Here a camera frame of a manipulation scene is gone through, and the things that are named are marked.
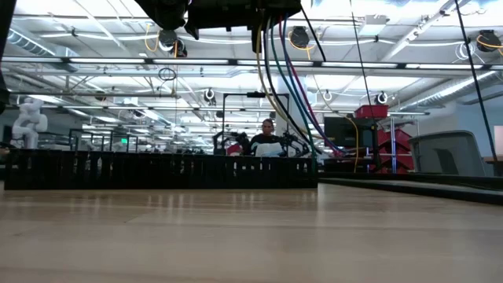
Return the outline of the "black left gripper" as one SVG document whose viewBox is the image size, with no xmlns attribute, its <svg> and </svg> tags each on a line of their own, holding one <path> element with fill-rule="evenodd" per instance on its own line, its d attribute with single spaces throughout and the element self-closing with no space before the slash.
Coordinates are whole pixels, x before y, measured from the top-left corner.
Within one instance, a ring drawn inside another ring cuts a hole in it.
<svg viewBox="0 0 503 283">
<path fill-rule="evenodd" d="M 251 31 L 251 45 L 254 53 L 262 52 L 261 20 L 270 17 L 291 16 L 300 12 L 300 0 L 201 0 L 188 5 L 188 19 L 184 26 L 195 39 L 200 38 L 200 30 L 246 27 Z"/>
</svg>

